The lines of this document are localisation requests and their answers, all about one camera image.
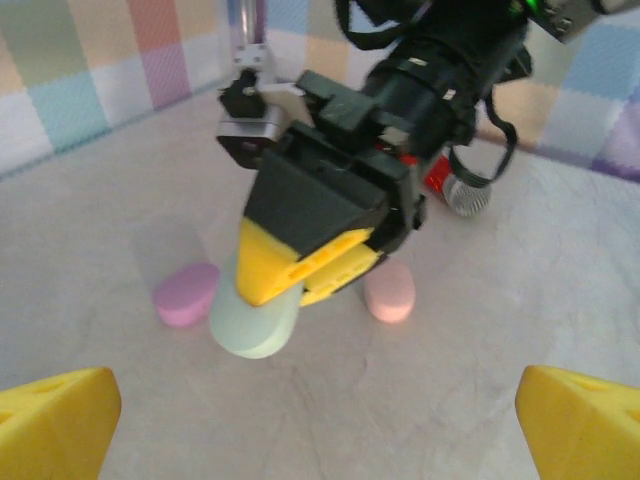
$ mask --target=plaid fabric wall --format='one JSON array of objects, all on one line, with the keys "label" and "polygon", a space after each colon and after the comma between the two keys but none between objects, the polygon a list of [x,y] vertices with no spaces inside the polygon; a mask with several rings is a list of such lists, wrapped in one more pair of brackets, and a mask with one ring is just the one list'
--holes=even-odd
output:
[{"label": "plaid fabric wall", "polygon": [[217,0],[0,0],[0,175],[230,71]]},{"label": "plaid fabric wall", "polygon": [[[280,73],[316,70],[350,87],[383,52],[345,42],[331,0],[267,0],[268,42]],[[355,31],[371,31],[359,11]],[[562,45],[532,25],[528,47],[533,78],[500,86],[496,104],[518,127],[521,147],[561,162],[640,182],[640,9],[603,17]],[[480,135],[503,141],[486,119]]]}]

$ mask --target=hole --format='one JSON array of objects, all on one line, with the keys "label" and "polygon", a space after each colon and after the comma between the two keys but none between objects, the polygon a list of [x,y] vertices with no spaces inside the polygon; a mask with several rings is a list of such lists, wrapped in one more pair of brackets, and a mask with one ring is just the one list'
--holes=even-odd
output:
[{"label": "hole", "polygon": [[311,267],[307,264],[300,265],[293,272],[289,274],[289,278],[291,280],[297,280],[298,278],[302,278],[307,275],[311,271]]},{"label": "hole", "polygon": [[351,235],[347,235],[344,238],[336,240],[333,244],[333,249],[337,251],[344,251],[354,245],[354,238]]},{"label": "hole", "polygon": [[31,393],[49,393],[49,392],[53,392],[54,390],[56,390],[57,388],[61,387],[62,385],[64,385],[64,382],[52,382],[49,384],[45,384],[42,386],[38,386],[38,387],[34,387],[31,389]]},{"label": "hole", "polygon": [[330,258],[329,251],[326,248],[323,248],[322,250],[319,250],[311,257],[311,261],[315,263],[324,264],[329,260],[329,258]]},{"label": "hole", "polygon": [[640,410],[632,410],[627,412],[627,414],[633,418],[636,422],[640,423]]},{"label": "hole", "polygon": [[602,385],[595,380],[589,380],[587,378],[573,378],[573,382],[584,388],[585,390],[589,390],[590,392],[604,392],[609,390],[609,387],[606,385]]},{"label": "hole", "polygon": [[13,417],[13,412],[0,412],[0,425]]}]

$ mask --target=white textured surface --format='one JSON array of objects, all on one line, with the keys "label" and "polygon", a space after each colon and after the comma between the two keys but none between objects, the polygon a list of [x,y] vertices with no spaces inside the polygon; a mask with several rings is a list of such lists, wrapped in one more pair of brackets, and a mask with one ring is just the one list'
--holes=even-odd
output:
[{"label": "white textured surface", "polygon": [[640,385],[640,189],[527,155],[477,219],[431,202],[402,325],[349,288],[264,361],[164,327],[150,286],[235,248],[252,174],[217,115],[199,96],[0,184],[0,389],[113,368],[103,479],[534,479],[526,365]]}]

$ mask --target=pink eraser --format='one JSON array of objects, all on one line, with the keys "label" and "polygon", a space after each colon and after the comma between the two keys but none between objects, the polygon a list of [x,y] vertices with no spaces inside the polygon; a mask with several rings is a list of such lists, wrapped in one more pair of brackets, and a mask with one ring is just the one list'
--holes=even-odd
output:
[{"label": "pink eraser", "polygon": [[364,277],[364,296],[371,314],[386,323],[409,316],[416,303],[416,287],[411,270],[389,258]]},{"label": "pink eraser", "polygon": [[215,265],[189,265],[158,285],[153,305],[170,327],[188,327],[208,315],[219,279]]}]

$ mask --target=black strap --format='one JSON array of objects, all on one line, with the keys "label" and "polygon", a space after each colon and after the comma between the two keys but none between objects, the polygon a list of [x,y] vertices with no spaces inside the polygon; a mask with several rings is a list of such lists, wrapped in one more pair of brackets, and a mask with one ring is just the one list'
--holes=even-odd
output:
[{"label": "black strap", "polygon": [[462,182],[470,187],[475,188],[484,188],[493,182],[495,182],[498,178],[502,176],[502,174],[507,170],[507,167],[511,163],[511,159],[515,152],[515,149],[518,145],[518,132],[516,131],[516,127],[513,124],[505,122],[502,120],[498,114],[496,113],[495,104],[493,102],[493,90],[489,93],[489,96],[484,99],[484,103],[487,106],[487,116],[491,123],[493,123],[496,127],[502,130],[504,136],[507,138],[507,150],[496,169],[493,178],[484,178],[479,175],[476,175],[473,172],[470,172],[462,163],[460,159],[456,155],[453,146],[449,151],[449,164],[451,165],[451,170],[453,174],[458,177]]},{"label": "black strap", "polygon": [[404,35],[411,25],[411,22],[406,22],[380,32],[352,32],[351,1],[352,0],[335,0],[335,13],[342,34],[359,50],[381,50],[387,48],[400,36]]}]

